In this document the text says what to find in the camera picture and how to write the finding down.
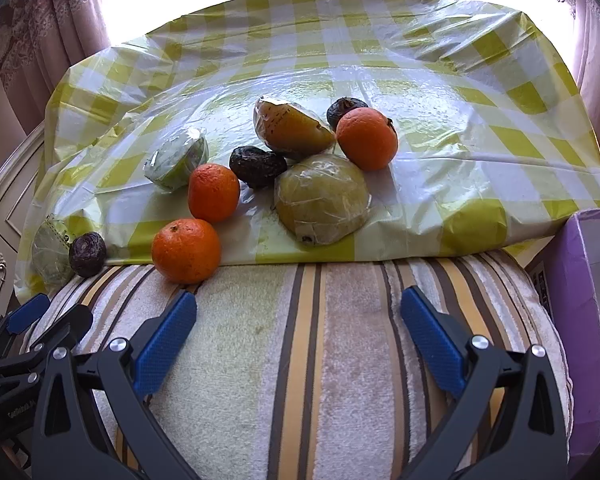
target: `silver bolt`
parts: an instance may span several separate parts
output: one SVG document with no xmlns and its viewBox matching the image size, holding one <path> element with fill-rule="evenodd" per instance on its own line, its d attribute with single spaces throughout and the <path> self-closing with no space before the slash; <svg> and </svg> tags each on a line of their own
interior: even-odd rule
<svg viewBox="0 0 600 480">
<path fill-rule="evenodd" d="M 54 350 L 53 356 L 54 359 L 57 360 L 64 359 L 66 356 L 66 348 L 64 346 L 59 346 Z"/>
<path fill-rule="evenodd" d="M 546 350 L 544 349 L 544 346 L 532 345 L 531 353 L 536 357 L 544 357 L 546 355 Z"/>
<path fill-rule="evenodd" d="M 111 343 L 109 343 L 109 348 L 111 348 L 114 352 L 122 352 L 126 348 L 126 340 L 121 337 L 115 338 Z"/>
<path fill-rule="evenodd" d="M 483 335 L 474 335 L 471 338 L 471 344 L 479 350 L 484 350 L 489 346 L 489 340 Z"/>
</svg>

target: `tangerine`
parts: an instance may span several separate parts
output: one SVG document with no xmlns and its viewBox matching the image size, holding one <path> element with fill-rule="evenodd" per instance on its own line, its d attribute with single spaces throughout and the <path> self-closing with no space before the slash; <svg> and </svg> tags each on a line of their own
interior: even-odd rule
<svg viewBox="0 0 600 480">
<path fill-rule="evenodd" d="M 165 225 L 154 236 L 151 258 L 158 271 L 174 283 L 199 283 L 220 264 L 220 238 L 213 226 L 198 218 Z"/>
<path fill-rule="evenodd" d="M 239 199 L 238 177 L 220 164 L 202 164 L 189 177 L 189 211 L 195 218 L 211 223 L 226 220 Z"/>
<path fill-rule="evenodd" d="M 355 108 L 338 122 L 336 139 L 347 158 L 363 171 L 387 167 L 398 152 L 391 119 L 373 108 Z"/>
</svg>

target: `shriveled dark fruit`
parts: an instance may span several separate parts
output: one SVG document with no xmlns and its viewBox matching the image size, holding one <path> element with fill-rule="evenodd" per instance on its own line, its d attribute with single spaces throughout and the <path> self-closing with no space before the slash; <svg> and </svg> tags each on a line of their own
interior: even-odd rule
<svg viewBox="0 0 600 480">
<path fill-rule="evenodd" d="M 78 236 L 69 247 L 69 265 L 78 276 L 95 276 L 104 265 L 107 247 L 98 233 L 85 233 Z"/>
<path fill-rule="evenodd" d="M 273 186 L 276 177 L 286 171 L 285 157 L 265 152 L 255 146 L 235 148 L 229 159 L 229 168 L 252 189 Z"/>
<path fill-rule="evenodd" d="M 369 105 L 355 97 L 341 97 L 334 102 L 327 110 L 327 122 L 333 131 L 336 130 L 342 116 L 356 108 L 369 108 Z"/>
</svg>

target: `purple box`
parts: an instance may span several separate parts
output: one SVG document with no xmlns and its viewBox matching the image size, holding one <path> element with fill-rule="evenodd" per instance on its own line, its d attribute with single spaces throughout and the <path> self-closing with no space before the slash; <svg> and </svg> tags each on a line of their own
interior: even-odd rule
<svg viewBox="0 0 600 480">
<path fill-rule="evenodd" d="M 600 209 L 569 218 L 526 271 L 560 333 L 573 381 L 571 470 L 600 442 Z"/>
</svg>

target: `striped cushion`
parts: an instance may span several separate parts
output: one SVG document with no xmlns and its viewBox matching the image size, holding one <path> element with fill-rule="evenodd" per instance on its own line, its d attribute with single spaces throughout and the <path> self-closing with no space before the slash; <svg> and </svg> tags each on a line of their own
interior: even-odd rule
<svg viewBox="0 0 600 480">
<path fill-rule="evenodd" d="M 417 284 L 442 312 L 503 348 L 547 348 L 568 431 L 571 384 L 557 332 L 527 277 L 502 251 L 462 258 L 222 267 L 190 290 L 198 322 L 161 391 L 157 420 L 203 479 L 395 479 L 448 405 L 398 313 Z M 152 266 L 75 278 L 29 334 L 76 302 L 94 314 L 79 351 L 130 337 L 177 292 Z M 138 467 L 103 394 L 122 459 Z M 496 390 L 461 466 L 474 461 Z"/>
</svg>

